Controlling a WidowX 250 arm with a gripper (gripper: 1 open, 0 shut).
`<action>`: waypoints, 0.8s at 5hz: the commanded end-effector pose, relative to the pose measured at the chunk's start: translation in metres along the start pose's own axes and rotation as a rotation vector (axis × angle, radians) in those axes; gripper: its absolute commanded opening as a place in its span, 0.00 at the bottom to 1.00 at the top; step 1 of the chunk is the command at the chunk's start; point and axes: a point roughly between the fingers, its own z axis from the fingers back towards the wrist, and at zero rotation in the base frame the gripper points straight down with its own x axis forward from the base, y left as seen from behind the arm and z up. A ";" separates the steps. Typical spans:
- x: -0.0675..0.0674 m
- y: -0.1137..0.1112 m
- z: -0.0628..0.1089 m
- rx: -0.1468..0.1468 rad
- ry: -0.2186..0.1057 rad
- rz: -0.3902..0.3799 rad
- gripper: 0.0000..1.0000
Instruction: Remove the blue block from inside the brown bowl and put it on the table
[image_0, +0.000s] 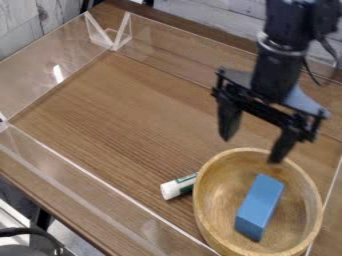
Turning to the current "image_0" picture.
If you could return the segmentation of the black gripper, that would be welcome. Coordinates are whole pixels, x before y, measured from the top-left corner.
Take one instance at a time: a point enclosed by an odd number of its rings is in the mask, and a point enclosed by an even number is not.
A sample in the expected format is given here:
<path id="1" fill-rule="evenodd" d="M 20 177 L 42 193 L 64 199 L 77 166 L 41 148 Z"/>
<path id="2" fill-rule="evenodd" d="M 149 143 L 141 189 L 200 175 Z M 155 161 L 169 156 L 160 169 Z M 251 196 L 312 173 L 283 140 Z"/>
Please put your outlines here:
<path id="1" fill-rule="evenodd" d="M 279 164 L 296 142 L 316 139 L 321 121 L 330 117 L 328 110 L 315 102 L 295 86 L 279 102 L 271 102 L 249 88 L 248 73 L 237 71 L 244 77 L 237 81 L 229 70 L 215 71 L 216 82 L 211 95 L 217 104 L 219 135 L 228 141 L 235 135 L 241 114 L 247 112 L 280 129 L 267 162 Z"/>

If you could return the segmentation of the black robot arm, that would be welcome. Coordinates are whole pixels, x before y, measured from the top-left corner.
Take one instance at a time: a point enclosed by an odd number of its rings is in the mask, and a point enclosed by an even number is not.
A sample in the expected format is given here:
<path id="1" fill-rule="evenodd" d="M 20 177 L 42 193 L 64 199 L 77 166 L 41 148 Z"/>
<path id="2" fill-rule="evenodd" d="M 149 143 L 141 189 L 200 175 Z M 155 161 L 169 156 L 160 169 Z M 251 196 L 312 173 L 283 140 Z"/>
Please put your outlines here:
<path id="1" fill-rule="evenodd" d="M 297 143 L 313 141 L 327 109 L 301 91 L 300 71 L 308 68 L 309 43 L 336 51 L 326 36 L 338 30 L 340 0 L 265 0 L 265 23 L 257 35 L 257 56 L 251 79 L 241 84 L 228 70 L 216 70 L 211 95 L 217 104 L 217 130 L 229 140 L 244 112 L 280 128 L 268 162 L 277 164 Z"/>

